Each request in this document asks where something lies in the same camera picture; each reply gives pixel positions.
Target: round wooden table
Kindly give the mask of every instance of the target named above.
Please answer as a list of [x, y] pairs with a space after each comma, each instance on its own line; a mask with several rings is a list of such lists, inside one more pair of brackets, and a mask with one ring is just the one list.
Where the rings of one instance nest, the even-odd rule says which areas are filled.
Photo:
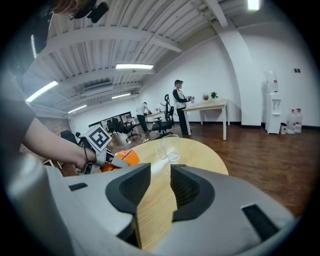
[[[185, 164], [228, 175], [221, 158], [208, 146], [187, 138], [179, 138], [176, 147], [181, 155], [177, 164]], [[151, 251], [172, 226], [173, 212], [177, 209], [176, 197], [170, 187], [170, 164], [156, 155], [161, 140], [156, 139], [132, 148], [140, 163], [151, 163], [151, 182], [137, 208], [142, 249]]]

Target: wooden floor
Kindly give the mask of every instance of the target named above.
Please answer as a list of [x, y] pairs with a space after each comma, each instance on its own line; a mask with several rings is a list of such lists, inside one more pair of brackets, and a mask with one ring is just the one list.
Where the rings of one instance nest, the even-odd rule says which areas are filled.
[[[301, 134], [267, 134], [264, 129], [227, 127], [223, 140], [222, 124], [191, 124], [192, 135], [184, 135], [213, 149], [223, 160], [230, 176], [241, 178], [285, 205], [295, 216], [300, 216], [319, 176], [320, 132], [303, 130]], [[142, 139], [155, 139], [153, 131], [145, 136], [140, 126], [136, 133]], [[174, 134], [182, 137], [179, 125]], [[130, 149], [142, 143], [137, 137], [126, 145], [125, 134], [112, 137], [108, 148], [113, 152]]]

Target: white ceiling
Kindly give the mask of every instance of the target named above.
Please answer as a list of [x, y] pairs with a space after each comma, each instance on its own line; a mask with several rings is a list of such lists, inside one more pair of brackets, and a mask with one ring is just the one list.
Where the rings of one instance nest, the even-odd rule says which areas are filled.
[[[109, 11], [96, 24], [86, 17], [69, 20], [53, 16], [47, 46], [24, 75], [22, 90], [29, 97], [53, 80], [59, 85], [38, 97], [35, 104], [67, 112], [83, 104], [109, 101], [121, 93], [135, 94], [165, 55], [180, 54], [183, 42], [212, 28], [216, 19], [203, 0], [104, 2]], [[248, 13], [247, 0], [218, 2], [237, 27], [268, 20]], [[152, 64], [154, 70], [119, 71], [115, 69], [118, 63]], [[81, 95], [84, 88], [107, 82], [113, 83], [112, 91]]]

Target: glass cup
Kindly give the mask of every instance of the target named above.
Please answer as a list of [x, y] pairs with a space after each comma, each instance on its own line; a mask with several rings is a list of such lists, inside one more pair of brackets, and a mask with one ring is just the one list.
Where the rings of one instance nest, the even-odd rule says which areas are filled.
[[161, 144], [156, 148], [156, 155], [161, 160], [168, 159], [170, 163], [175, 163], [180, 159], [180, 154], [177, 145], [180, 138], [178, 135], [171, 134], [161, 139]]

